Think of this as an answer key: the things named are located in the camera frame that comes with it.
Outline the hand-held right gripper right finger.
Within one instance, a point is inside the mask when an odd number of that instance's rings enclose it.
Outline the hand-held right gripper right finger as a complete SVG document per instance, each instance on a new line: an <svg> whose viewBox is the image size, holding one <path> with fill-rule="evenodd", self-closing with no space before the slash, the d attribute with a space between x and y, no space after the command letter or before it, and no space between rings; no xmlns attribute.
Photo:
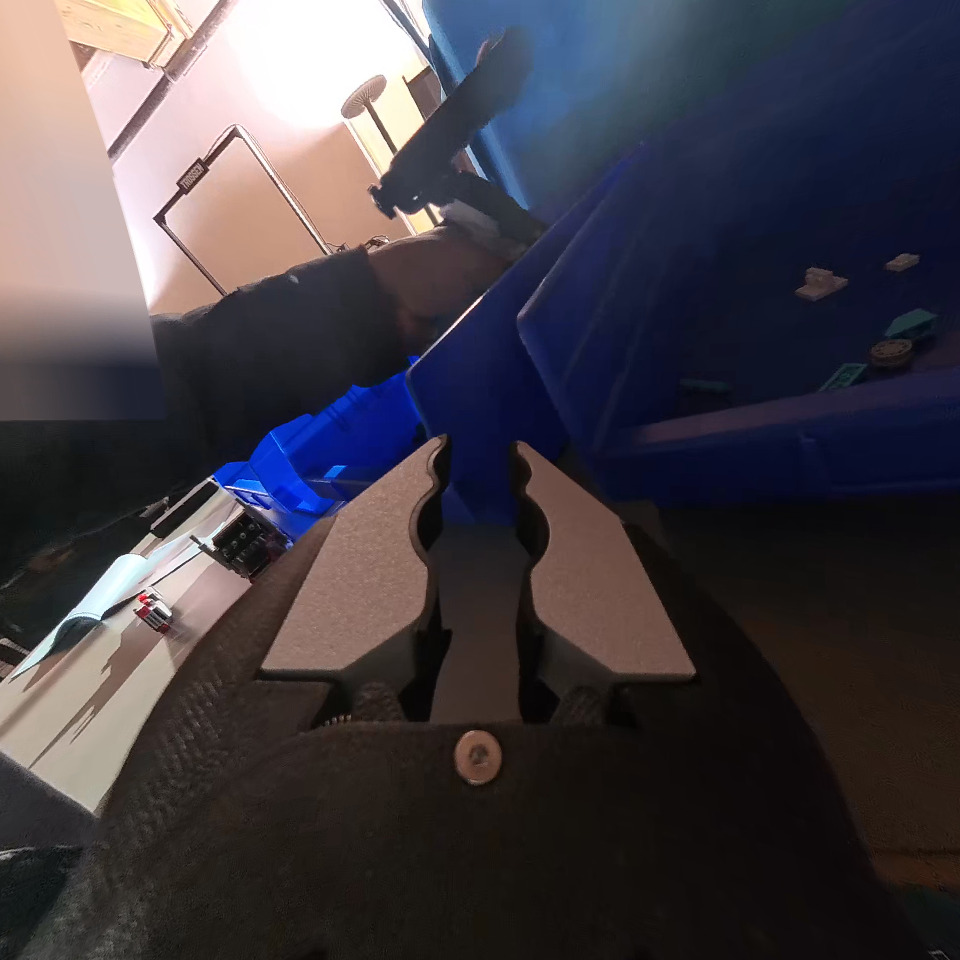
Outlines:
<svg viewBox="0 0 960 960"><path fill-rule="evenodd" d="M697 675L618 516L525 441L510 450L515 531L528 556L521 661L558 698Z"/></svg>

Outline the blue plastic bin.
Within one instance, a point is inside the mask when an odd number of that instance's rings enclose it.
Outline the blue plastic bin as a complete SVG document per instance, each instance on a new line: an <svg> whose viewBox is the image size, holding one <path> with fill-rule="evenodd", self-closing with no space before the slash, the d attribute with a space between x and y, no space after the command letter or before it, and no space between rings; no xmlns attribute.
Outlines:
<svg viewBox="0 0 960 960"><path fill-rule="evenodd" d="M658 506L958 490L958 2L852 2L646 137L407 374L478 522L508 450Z"/></svg>
<svg viewBox="0 0 960 960"><path fill-rule="evenodd" d="M405 373L350 388L318 414L270 431L246 461L212 479L295 541L333 516L426 441Z"/></svg>

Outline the pile of pale flat bricks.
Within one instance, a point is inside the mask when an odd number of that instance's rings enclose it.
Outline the pile of pale flat bricks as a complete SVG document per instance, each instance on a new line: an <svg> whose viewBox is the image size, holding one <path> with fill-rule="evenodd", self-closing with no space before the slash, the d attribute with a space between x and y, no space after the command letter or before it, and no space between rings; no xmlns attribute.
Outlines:
<svg viewBox="0 0 960 960"><path fill-rule="evenodd" d="M958 269L904 251L858 271L810 267L782 283L717 294L693 324L678 377L692 411L845 390L910 370L957 326Z"/></svg>

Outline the grey desk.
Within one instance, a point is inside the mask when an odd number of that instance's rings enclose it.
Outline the grey desk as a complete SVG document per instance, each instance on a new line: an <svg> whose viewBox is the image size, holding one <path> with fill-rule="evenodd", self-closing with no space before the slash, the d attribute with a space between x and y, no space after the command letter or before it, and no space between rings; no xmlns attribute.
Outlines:
<svg viewBox="0 0 960 960"><path fill-rule="evenodd" d="M452 631L430 719L518 721L519 661L509 616L527 553L512 526L443 523L430 556ZM173 601L162 635L124 606L70 649L2 682L2 754L97 812L132 744L196 642L249 584L199 554L159 583Z"/></svg>

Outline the light blue instruction booklet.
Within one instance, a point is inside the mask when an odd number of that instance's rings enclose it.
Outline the light blue instruction booklet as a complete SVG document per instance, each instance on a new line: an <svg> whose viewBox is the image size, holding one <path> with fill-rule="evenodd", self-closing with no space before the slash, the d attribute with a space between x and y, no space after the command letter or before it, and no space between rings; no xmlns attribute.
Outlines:
<svg viewBox="0 0 960 960"><path fill-rule="evenodd" d="M219 510L146 553L115 559L87 594L12 667L5 682L42 676L75 649L110 635L121 641L127 629L133 630L137 640L157 637L174 647L198 640L216 618L216 602L226 599L226 589L218 574L210 583L203 582L214 562L189 536L206 537L232 516L233 510ZM135 616L135 597L145 590L156 591L172 608L174 622L168 633L151 630Z"/></svg>

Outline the red grey toy brick model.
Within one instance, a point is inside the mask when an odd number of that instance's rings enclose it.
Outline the red grey toy brick model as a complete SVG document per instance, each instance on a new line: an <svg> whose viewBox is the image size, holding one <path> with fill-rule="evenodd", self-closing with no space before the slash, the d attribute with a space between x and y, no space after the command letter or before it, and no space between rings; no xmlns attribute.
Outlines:
<svg viewBox="0 0 960 960"><path fill-rule="evenodd" d="M166 635L174 622L174 611L161 594L145 589L134 597L134 615L150 630Z"/></svg>

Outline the black floor lamp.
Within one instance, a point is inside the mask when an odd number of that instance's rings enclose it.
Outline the black floor lamp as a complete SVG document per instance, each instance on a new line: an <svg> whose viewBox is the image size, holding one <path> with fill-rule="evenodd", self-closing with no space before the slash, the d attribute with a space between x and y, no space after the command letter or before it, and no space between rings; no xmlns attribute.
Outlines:
<svg viewBox="0 0 960 960"><path fill-rule="evenodd" d="M341 116L345 121L353 121L362 114L367 114L376 126L391 156L397 154L398 148L387 127L378 115L375 103L382 96L388 85L384 75L376 75L360 84L344 100L341 106Z"/></svg>

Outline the grey toy brick truck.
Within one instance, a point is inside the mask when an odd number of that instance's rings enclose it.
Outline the grey toy brick truck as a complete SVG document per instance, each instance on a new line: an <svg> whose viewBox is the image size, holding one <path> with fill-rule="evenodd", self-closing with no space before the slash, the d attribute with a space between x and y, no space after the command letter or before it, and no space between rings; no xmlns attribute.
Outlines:
<svg viewBox="0 0 960 960"><path fill-rule="evenodd" d="M249 583L256 582L292 546L286 534L246 506L211 534L190 534L189 538L202 554Z"/></svg>

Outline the person's left forearm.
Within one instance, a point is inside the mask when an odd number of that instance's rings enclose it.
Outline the person's left forearm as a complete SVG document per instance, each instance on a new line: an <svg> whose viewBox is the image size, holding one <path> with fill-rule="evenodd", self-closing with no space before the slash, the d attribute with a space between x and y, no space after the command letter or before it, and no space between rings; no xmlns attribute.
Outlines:
<svg viewBox="0 0 960 960"><path fill-rule="evenodd" d="M162 450L181 481L247 458L274 428L377 386L414 354L362 247L151 316L150 328L168 411Z"/></svg>

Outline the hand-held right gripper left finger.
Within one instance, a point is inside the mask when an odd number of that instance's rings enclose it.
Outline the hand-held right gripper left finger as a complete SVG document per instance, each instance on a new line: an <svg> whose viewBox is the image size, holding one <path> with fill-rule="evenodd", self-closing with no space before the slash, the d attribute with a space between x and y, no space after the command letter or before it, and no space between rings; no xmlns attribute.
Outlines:
<svg viewBox="0 0 960 960"><path fill-rule="evenodd" d="M448 436L429 438L342 508L262 662L266 679L370 683L430 706L450 647L429 550L443 529Z"/></svg>

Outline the black metal frame stand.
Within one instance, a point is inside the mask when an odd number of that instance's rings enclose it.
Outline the black metal frame stand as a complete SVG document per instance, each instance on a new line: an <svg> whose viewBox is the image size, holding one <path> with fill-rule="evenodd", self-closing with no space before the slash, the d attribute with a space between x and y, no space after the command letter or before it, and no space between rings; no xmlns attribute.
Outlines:
<svg viewBox="0 0 960 960"><path fill-rule="evenodd" d="M152 220L215 298L335 251L241 125L188 167Z"/></svg>

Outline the person's left hand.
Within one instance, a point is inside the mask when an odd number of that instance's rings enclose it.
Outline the person's left hand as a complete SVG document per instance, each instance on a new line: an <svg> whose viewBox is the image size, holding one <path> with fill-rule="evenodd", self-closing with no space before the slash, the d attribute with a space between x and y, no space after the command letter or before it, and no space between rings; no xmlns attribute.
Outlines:
<svg viewBox="0 0 960 960"><path fill-rule="evenodd" d="M457 320L512 266L456 224L379 246L367 259L411 355L433 342L440 319Z"/></svg>

